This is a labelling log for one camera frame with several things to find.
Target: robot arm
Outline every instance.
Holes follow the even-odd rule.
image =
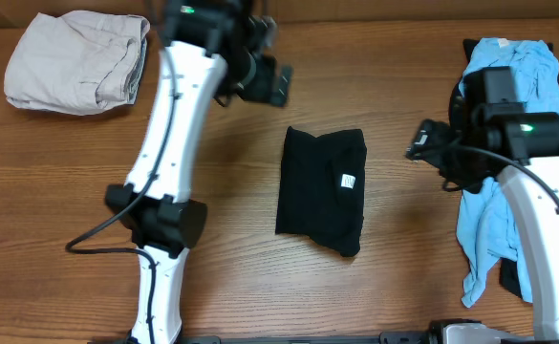
[[[216,98],[227,106],[237,95],[280,107],[287,102],[291,67],[276,76],[275,59],[262,54],[274,36],[274,22],[251,16],[251,7],[252,0],[190,0],[171,1],[165,11],[165,49],[145,141],[126,183],[109,186],[105,196],[105,203],[120,213],[144,190],[150,171],[159,164],[141,202],[120,219],[133,231],[138,249],[156,262],[154,274],[149,261],[140,256],[139,313],[130,339],[139,344],[151,341],[147,323],[151,289],[155,344],[173,344],[182,328],[185,261],[206,218],[206,205],[191,201],[190,195],[210,100]],[[170,116],[174,117],[167,131]],[[165,133],[167,141],[158,161]]]
[[[407,158],[438,167],[446,178],[445,189],[452,182],[458,186],[452,190],[476,193],[484,178],[498,180],[515,216],[526,256],[534,337],[559,341],[559,204],[549,195],[559,199],[559,116],[525,114],[508,68],[483,69],[464,81],[465,127],[459,132],[445,123],[425,120],[407,150]],[[460,330],[473,328],[479,329],[449,326],[444,329],[443,341],[460,343],[460,338],[468,338],[471,343],[497,343],[500,338],[510,338],[489,329],[475,330],[484,335]]]

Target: black fabric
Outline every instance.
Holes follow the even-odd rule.
[[[476,39],[465,39],[463,41],[463,50],[466,54],[466,59],[470,62],[470,57],[474,48],[479,44],[479,40]],[[553,52],[553,44],[547,43],[548,49]],[[451,127],[456,130],[462,130],[464,126],[464,107],[462,94],[458,88],[460,82],[453,88],[451,94],[451,99],[449,101],[449,122]],[[503,258],[500,265],[500,285],[506,290],[522,298],[521,286],[519,285],[519,275],[517,274],[517,263],[511,261],[510,259]]]
[[[275,234],[304,234],[344,257],[359,252],[366,145],[361,130],[315,138],[288,128],[281,160]],[[355,177],[342,187],[343,175]]]

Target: white cloth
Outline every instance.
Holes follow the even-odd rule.
[[[133,103],[145,54],[147,19],[72,11],[39,13],[5,72],[8,102],[23,109],[93,115]]]

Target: folded black cloth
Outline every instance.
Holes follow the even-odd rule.
[[[275,234],[305,234],[344,257],[359,252],[366,145],[361,130],[315,138],[288,128]]]

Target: blue cloth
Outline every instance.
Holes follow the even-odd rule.
[[[517,98],[527,113],[559,114],[559,62],[543,41],[508,41],[484,38],[472,53],[463,75],[484,67],[510,66]],[[460,91],[464,94],[463,79]],[[458,241],[470,261],[470,273],[463,280],[463,304],[470,308],[485,289],[487,273],[500,258],[517,262],[521,294],[532,302],[519,232],[500,185],[487,178],[479,194],[464,191],[458,218]]]

